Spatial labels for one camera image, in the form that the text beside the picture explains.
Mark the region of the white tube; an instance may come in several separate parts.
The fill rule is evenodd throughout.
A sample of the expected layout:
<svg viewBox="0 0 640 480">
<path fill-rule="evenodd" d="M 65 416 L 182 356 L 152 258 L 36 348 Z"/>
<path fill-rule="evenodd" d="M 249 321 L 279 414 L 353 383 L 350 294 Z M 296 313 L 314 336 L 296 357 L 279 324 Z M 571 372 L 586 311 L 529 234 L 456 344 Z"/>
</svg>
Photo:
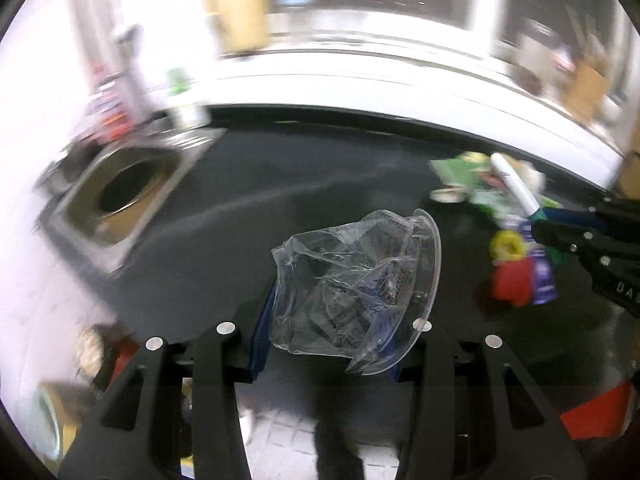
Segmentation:
<svg viewBox="0 0 640 480">
<path fill-rule="evenodd" d="M 530 218 L 538 214 L 540 203 L 503 154 L 491 154 L 489 160 L 492 171 L 513 195 L 526 217 Z"/>
</svg>

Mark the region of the steel sink basin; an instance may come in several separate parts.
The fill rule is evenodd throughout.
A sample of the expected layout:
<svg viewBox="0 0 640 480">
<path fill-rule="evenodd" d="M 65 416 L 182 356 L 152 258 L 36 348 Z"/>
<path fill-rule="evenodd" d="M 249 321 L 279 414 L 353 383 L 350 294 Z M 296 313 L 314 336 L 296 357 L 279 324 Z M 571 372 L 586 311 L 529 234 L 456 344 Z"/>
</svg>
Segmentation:
<svg viewBox="0 0 640 480">
<path fill-rule="evenodd" d="M 66 192 L 46 225 L 96 270 L 114 273 L 170 194 L 225 133 L 168 130 L 111 144 Z"/>
</svg>

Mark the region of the purple toothpaste box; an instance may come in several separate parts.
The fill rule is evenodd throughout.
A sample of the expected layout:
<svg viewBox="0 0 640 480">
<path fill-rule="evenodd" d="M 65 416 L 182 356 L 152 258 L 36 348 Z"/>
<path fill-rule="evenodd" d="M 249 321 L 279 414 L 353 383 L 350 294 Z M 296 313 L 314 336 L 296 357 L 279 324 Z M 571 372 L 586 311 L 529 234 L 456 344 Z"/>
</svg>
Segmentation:
<svg viewBox="0 0 640 480">
<path fill-rule="evenodd" d="M 525 240 L 527 257 L 533 263 L 532 304 L 548 304 L 558 299 L 559 293 L 555 286 L 551 262 L 546 248 L 533 238 L 532 222 L 521 220 L 518 224 L 518 232 Z"/>
</svg>

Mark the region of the red cabinet front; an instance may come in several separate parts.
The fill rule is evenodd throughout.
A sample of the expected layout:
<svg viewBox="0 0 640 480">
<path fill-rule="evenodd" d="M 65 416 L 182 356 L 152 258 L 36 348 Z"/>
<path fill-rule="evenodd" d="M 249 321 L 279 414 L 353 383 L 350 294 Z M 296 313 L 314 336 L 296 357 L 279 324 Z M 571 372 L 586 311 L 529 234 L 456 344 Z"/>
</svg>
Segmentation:
<svg viewBox="0 0 640 480">
<path fill-rule="evenodd" d="M 618 437 L 625 426 L 631 391 L 631 382 L 623 382 L 561 414 L 561 422 L 573 440 Z"/>
</svg>

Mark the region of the red plastic cup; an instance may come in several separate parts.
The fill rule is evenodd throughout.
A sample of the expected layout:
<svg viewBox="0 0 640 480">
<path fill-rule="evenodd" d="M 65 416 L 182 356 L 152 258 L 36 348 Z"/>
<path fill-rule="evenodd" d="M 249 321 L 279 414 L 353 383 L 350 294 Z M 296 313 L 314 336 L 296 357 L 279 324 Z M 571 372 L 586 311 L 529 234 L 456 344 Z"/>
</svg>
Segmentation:
<svg viewBox="0 0 640 480">
<path fill-rule="evenodd" d="M 533 263 L 529 258 L 500 261 L 492 276 L 492 298 L 522 308 L 533 299 Z"/>
</svg>

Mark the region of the crushed clear plastic cup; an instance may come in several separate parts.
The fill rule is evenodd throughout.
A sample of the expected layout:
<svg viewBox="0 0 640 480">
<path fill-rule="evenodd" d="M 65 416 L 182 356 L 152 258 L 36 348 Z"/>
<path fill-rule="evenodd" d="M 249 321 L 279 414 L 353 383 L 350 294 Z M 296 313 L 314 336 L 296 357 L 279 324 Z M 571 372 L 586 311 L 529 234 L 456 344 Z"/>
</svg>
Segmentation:
<svg viewBox="0 0 640 480">
<path fill-rule="evenodd" d="M 387 372 L 430 317 L 442 268 L 439 228 L 423 209 L 289 237 L 277 267 L 270 341 L 296 356 L 347 360 L 347 373 Z"/>
</svg>

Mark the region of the green paper package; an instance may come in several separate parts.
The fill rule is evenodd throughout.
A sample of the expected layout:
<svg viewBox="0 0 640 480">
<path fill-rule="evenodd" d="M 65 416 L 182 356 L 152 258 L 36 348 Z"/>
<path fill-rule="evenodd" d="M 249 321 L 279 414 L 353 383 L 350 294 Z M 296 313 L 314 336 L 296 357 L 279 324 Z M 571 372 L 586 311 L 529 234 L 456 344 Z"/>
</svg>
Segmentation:
<svg viewBox="0 0 640 480">
<path fill-rule="evenodd" d="M 434 202 L 469 203 L 496 221 L 523 215 L 522 208 L 492 172 L 487 155 L 464 152 L 454 158 L 431 160 L 430 167 L 440 181 L 440 188 L 430 193 Z"/>
</svg>

